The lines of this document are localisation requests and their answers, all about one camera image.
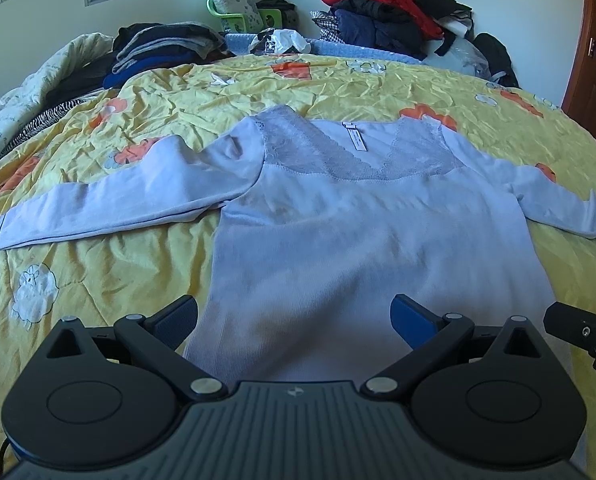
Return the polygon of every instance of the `blue gripper pad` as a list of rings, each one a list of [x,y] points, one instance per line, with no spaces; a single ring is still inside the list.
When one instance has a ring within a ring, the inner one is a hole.
[[[393,298],[391,318],[393,329],[414,350],[433,338],[445,326],[443,318],[404,294]]]

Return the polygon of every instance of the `bed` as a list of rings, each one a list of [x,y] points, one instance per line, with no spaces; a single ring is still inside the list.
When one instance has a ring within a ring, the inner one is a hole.
[[[275,104],[338,121],[432,118],[494,156],[539,165],[584,199],[596,191],[595,140],[538,96],[393,60],[239,56],[146,72],[120,92],[77,105],[0,160],[0,215],[58,183],[92,182],[140,160],[165,125],[200,150]],[[16,185],[1,187],[7,182]],[[62,316],[111,324],[183,294],[202,308],[218,221],[208,212],[193,223],[1,251],[0,407]],[[532,222],[530,231],[558,300],[596,313],[596,240]],[[573,350],[573,362],[588,409],[587,471],[596,479],[596,372],[582,351]],[[0,445],[3,439],[0,428]]]

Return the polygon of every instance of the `orange flower print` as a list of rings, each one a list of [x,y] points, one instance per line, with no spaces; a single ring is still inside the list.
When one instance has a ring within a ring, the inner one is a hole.
[[[424,116],[428,116],[432,119],[440,121],[441,124],[444,124],[444,126],[450,130],[453,130],[454,132],[458,131],[458,123],[453,117],[449,115],[438,114],[429,105],[417,103],[413,108],[403,108],[400,111],[400,114],[403,117],[411,117],[412,119],[422,119]]]
[[[11,175],[4,184],[0,185],[0,193],[5,191],[13,191],[18,187],[18,184],[22,182],[29,173],[34,171],[34,168],[40,162],[40,154],[30,156],[25,162],[23,162],[13,175]]]
[[[271,65],[271,70],[281,77],[289,79],[311,80],[310,64],[302,61],[285,61]]]
[[[556,179],[556,174],[553,173],[552,168],[550,168],[549,166],[543,164],[542,162],[539,162],[538,164],[536,164],[536,168],[538,168],[540,171],[542,171],[544,176],[546,176],[554,184],[556,184],[556,182],[558,182]]]
[[[153,137],[152,139],[141,140],[138,144],[132,144],[123,148],[121,151],[111,152],[109,158],[105,163],[105,168],[111,170],[113,168],[120,168],[133,162],[138,162],[147,155],[149,150],[156,142],[161,140],[162,137]]]
[[[112,114],[119,114],[120,112],[124,112],[127,110],[127,101],[126,99],[121,99],[119,97],[115,97],[110,99],[107,104],[102,108],[100,113],[95,116],[91,121],[89,121],[89,126],[92,128],[97,128],[102,123],[104,123],[108,118],[111,117]]]
[[[514,94],[513,92],[510,92],[509,90],[501,90],[500,95],[502,95],[502,97],[504,97],[505,99],[509,99],[510,101],[513,101],[513,102],[521,105],[521,107],[523,107],[528,112],[533,113],[535,116],[540,117],[540,118],[544,117],[544,114],[542,112],[539,112],[534,105],[529,104],[522,97],[520,97],[520,95]]]

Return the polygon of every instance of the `white long-sleeve shirt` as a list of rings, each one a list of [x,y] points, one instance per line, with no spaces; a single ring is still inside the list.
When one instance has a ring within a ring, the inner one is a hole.
[[[219,379],[355,380],[403,357],[407,294],[477,324],[555,301],[525,216],[596,237],[588,202],[440,124],[340,123],[288,107],[200,153],[177,136],[93,184],[60,184],[0,218],[0,250],[176,221],[222,207],[208,303],[185,356]],[[132,200],[117,200],[131,196]],[[548,338],[564,363],[567,346]]]

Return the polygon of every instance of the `black jacket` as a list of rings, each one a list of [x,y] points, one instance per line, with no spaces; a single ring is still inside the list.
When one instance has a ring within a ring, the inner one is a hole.
[[[414,0],[414,3],[427,15],[439,20],[447,16],[466,14],[471,16],[472,8],[459,4],[456,0]]]
[[[476,36],[472,43],[489,62],[489,71],[492,76],[499,73],[505,74],[498,81],[502,86],[520,88],[505,45],[500,43],[491,34],[486,33]]]
[[[406,10],[377,0],[340,0],[331,7],[332,12],[336,12],[338,9],[348,10],[381,23],[413,22],[411,14]]]

